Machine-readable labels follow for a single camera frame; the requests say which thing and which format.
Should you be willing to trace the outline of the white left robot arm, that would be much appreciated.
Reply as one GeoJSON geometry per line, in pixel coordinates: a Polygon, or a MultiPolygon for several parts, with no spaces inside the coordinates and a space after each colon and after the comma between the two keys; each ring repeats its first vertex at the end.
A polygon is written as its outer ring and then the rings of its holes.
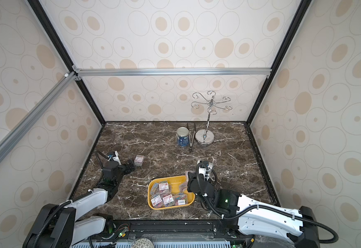
{"type": "Polygon", "coordinates": [[[108,161],[95,188],[59,205],[47,204],[38,214],[25,238],[25,248],[69,248],[94,235],[111,239],[117,233],[113,217],[99,214],[82,220],[94,208],[104,205],[117,194],[125,175],[135,171],[132,160],[126,164],[108,161]]]}

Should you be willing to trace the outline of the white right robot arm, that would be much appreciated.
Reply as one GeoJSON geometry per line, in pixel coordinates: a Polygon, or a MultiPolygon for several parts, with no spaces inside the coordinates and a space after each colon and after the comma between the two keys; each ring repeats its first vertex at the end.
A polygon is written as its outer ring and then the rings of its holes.
{"type": "Polygon", "coordinates": [[[318,222],[309,207],[281,208],[232,190],[217,189],[208,170],[201,166],[187,172],[186,178],[188,192],[194,193],[220,219],[236,223],[236,231],[243,235],[282,239],[296,248],[319,248],[339,240],[336,231],[318,222]]]}

